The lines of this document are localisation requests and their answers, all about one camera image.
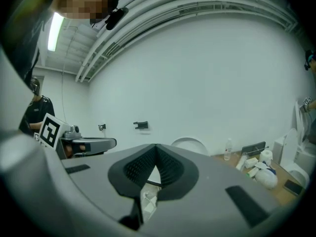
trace black wall hook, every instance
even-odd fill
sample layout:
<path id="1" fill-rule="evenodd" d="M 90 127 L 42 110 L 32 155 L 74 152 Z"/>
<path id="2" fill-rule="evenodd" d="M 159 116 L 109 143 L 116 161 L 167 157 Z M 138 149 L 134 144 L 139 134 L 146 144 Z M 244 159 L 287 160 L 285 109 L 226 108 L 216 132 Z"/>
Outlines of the black wall hook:
<path id="1" fill-rule="evenodd" d="M 148 128 L 148 122 L 134 122 L 133 124 L 138 125 L 138 127 L 135 127 L 135 129 L 147 129 Z"/>
<path id="2" fill-rule="evenodd" d="M 103 129 L 106 129 L 105 124 L 99 124 L 99 130 L 102 131 Z"/>

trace wooden tabletop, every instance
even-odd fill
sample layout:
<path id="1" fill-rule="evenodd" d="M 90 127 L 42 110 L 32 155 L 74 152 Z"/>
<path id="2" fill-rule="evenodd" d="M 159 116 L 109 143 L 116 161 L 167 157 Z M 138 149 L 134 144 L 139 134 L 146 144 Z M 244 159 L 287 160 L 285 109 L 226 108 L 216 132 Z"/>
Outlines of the wooden tabletop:
<path id="1" fill-rule="evenodd" d="M 228 165 L 232 167 L 236 167 L 237 163 L 239 162 L 240 159 L 240 152 L 232 153 L 231 159 L 230 160 L 224 160 L 224 155 L 216 155 L 213 156 L 214 158 L 221 160 L 222 162 L 227 163 Z M 271 192 L 271 194 L 279 201 L 281 205 L 285 205 L 300 196 L 295 196 L 291 192 L 287 191 L 283 185 L 285 182 L 289 179 L 293 181 L 294 183 L 298 183 L 294 177 L 292 177 L 284 168 L 282 168 L 279 164 L 275 163 L 274 161 L 271 162 L 271 167 L 276 170 L 276 176 L 277 176 L 277 186 L 274 187 L 271 190 L 268 190 Z M 252 168 L 244 168 L 243 173 L 247 173 L 251 170 Z"/>

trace fluorescent light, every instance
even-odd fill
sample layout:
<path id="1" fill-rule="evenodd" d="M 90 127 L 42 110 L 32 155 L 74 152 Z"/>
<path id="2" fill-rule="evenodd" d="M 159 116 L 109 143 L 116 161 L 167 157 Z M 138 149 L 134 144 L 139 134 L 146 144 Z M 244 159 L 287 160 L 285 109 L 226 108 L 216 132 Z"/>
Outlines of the fluorescent light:
<path id="1" fill-rule="evenodd" d="M 48 37 L 48 50 L 55 52 L 56 50 L 56 43 L 59 34 L 59 30 L 61 24 L 63 23 L 64 17 L 59 15 L 58 13 L 54 13 L 53 20 L 51 22 L 49 37 Z"/>

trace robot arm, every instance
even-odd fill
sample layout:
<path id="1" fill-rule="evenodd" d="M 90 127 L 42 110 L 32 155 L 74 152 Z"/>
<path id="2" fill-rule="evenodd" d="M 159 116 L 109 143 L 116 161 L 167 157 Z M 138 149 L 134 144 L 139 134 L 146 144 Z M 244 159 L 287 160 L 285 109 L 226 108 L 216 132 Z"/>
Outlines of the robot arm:
<path id="1" fill-rule="evenodd" d="M 39 141 L 54 149 L 60 159 L 69 158 L 65 145 L 72 147 L 72 157 L 91 156 L 105 152 L 117 145 L 112 138 L 83 138 L 76 125 L 68 125 L 53 115 L 46 114 L 39 131 Z"/>

